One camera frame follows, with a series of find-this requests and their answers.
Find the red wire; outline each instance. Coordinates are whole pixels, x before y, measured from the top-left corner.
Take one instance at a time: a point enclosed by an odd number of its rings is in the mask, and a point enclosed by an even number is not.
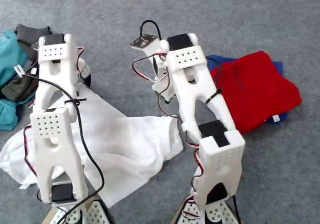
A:
[[[141,61],[141,60],[144,60],[144,59],[147,59],[147,58],[150,58],[150,57],[154,57],[156,55],[162,55],[162,56],[166,56],[167,54],[166,53],[154,53],[148,57],[144,57],[144,58],[140,58],[140,59],[137,59],[135,61],[132,62],[132,69],[134,70],[134,72],[139,75],[141,78],[145,79],[145,80],[149,80],[149,81],[153,81],[152,79],[148,78],[147,76],[145,76],[144,74],[142,74],[140,71],[137,70],[137,68],[135,67],[135,63],[137,63],[138,61]]]
[[[31,125],[26,126],[23,129],[23,138],[24,138],[24,161],[25,163],[28,165],[28,167],[30,168],[30,170],[33,172],[33,174],[35,176],[37,176],[37,173],[35,171],[35,169],[32,167],[31,163],[28,160],[28,154],[29,154],[29,149],[28,149],[28,140],[27,140],[27,136],[26,136],[26,130],[30,129]]]
[[[201,162],[200,162],[200,160],[199,160],[198,150],[199,150],[199,149],[194,150],[194,152],[193,152],[193,157],[194,157],[196,163],[198,164],[198,166],[200,167],[201,174],[195,175],[195,176],[192,177],[191,185],[192,185],[192,188],[193,188],[194,191],[196,191],[195,186],[194,186],[194,179],[195,179],[195,178],[199,178],[199,177],[201,177],[201,176],[204,174],[204,167],[202,166],[202,164],[201,164]]]

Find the gray felt surface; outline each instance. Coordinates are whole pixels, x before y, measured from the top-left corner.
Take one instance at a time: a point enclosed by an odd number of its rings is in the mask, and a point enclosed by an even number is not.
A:
[[[283,61],[284,76],[303,102],[286,122],[245,135],[239,212],[248,224],[320,223],[320,0],[0,0],[0,10],[0,30],[22,23],[73,34],[85,47],[93,91],[128,116],[161,115],[151,84],[131,70],[143,54],[128,44],[144,19],[158,22],[163,37],[196,33],[208,55],[239,57],[262,49]],[[147,25],[145,32],[156,31]],[[166,106],[176,114],[177,108],[176,99]],[[29,122],[28,112],[19,110],[13,132],[0,132],[1,147]],[[208,113],[199,105],[200,123],[212,118]],[[167,224],[188,195],[195,169],[186,147],[111,208],[116,223]],[[36,200],[36,187],[19,190],[3,171],[0,180],[0,223],[39,223],[49,206]]]

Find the gray cloth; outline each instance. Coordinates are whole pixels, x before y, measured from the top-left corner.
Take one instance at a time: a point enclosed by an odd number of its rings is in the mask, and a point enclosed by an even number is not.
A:
[[[320,0],[0,0],[0,7],[1,29],[24,23],[71,33],[85,47],[92,90],[127,116],[162,115],[152,84],[131,70],[132,61],[144,56],[129,47],[144,19],[154,19],[164,38],[194,32],[206,55],[241,57],[262,49],[283,61],[283,75],[299,88],[303,102],[287,121],[244,136],[239,213],[248,224],[320,223]],[[143,32],[157,31],[146,25]],[[141,70],[152,74],[148,62]],[[164,108],[177,114],[177,99]],[[24,110],[15,131],[29,123],[29,112]],[[201,124],[214,116],[199,104],[196,118]],[[15,131],[0,132],[1,146]],[[190,191],[197,166],[192,151],[186,146],[113,206],[116,223],[169,223]],[[37,188],[18,190],[2,171],[0,179],[0,222],[38,224],[49,205],[36,200]]]

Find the red t-shirt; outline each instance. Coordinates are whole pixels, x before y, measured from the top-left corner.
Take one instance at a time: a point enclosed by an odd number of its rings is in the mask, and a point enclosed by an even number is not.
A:
[[[218,67],[210,72],[213,80],[217,71]],[[224,63],[217,88],[222,88],[221,93],[241,133],[301,103],[297,87],[279,74],[263,51]]]

